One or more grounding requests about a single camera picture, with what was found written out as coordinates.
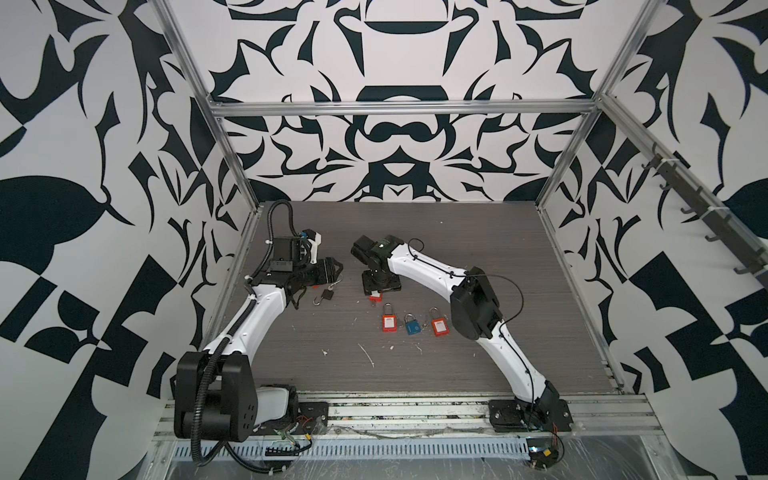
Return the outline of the red padlock long shackle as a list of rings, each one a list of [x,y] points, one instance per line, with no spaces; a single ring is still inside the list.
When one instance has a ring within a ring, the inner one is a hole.
[[[382,331],[396,332],[398,329],[397,316],[391,303],[385,303],[382,307]]]

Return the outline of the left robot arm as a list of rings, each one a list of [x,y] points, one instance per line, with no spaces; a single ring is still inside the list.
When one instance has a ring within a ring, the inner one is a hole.
[[[254,382],[255,354],[275,320],[287,307],[297,308],[307,290],[334,285],[343,265],[322,258],[322,236],[312,229],[299,231],[289,222],[289,233],[275,234],[273,215],[287,200],[273,202],[266,212],[267,250],[255,271],[246,276],[243,305],[204,349],[188,352],[177,365],[174,393],[174,433],[190,442],[193,463],[203,467],[221,452],[232,455],[243,468],[262,475],[275,467],[246,460],[234,446],[264,426],[275,426],[289,437],[302,424],[296,390],[292,386],[259,387]]]

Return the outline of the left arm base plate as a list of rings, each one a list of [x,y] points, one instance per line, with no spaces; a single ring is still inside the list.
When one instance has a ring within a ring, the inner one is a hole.
[[[290,406],[284,417],[258,425],[253,433],[256,435],[323,433],[327,430],[329,407],[328,402],[299,402]]]

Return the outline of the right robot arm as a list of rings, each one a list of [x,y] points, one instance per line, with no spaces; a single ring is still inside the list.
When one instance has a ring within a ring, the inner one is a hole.
[[[490,423],[497,432],[572,430],[567,402],[555,386],[527,359],[509,332],[490,275],[478,267],[453,267],[388,235],[381,241],[357,239],[352,255],[367,266],[364,292],[383,293],[401,287],[408,278],[438,294],[450,306],[451,329],[476,342],[507,380],[512,400],[489,402]]]

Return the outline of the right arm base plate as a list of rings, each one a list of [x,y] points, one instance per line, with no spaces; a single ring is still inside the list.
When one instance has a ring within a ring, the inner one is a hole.
[[[544,407],[532,407],[519,400],[491,400],[488,408],[491,427],[497,433],[572,431],[573,418],[562,399]]]

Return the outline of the wall hook rack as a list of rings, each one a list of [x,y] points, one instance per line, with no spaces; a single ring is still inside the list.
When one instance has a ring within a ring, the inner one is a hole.
[[[766,244],[681,160],[663,158],[660,153],[653,152],[643,170],[659,174],[663,180],[661,190],[674,191],[686,204],[681,213],[702,221],[710,230],[705,239],[710,243],[722,243],[740,262],[741,266],[734,268],[737,275],[751,275],[767,289]]]

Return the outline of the blue padlock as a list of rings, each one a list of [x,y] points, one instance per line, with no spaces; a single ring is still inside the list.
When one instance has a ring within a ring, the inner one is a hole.
[[[404,326],[408,335],[416,335],[422,332],[422,326],[418,318],[412,313],[405,315]]]

